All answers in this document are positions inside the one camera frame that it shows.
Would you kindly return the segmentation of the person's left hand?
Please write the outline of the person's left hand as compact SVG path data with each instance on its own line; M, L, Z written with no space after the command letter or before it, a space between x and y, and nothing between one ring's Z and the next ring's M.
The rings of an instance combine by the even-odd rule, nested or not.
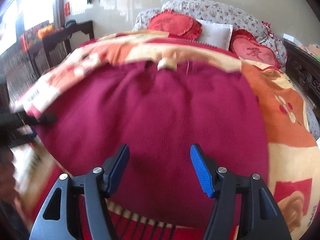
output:
M12 204L18 196L15 189L16 180L14 178L15 167L13 165L14 155L10 148L1 147L1 181L0 195L1 200Z

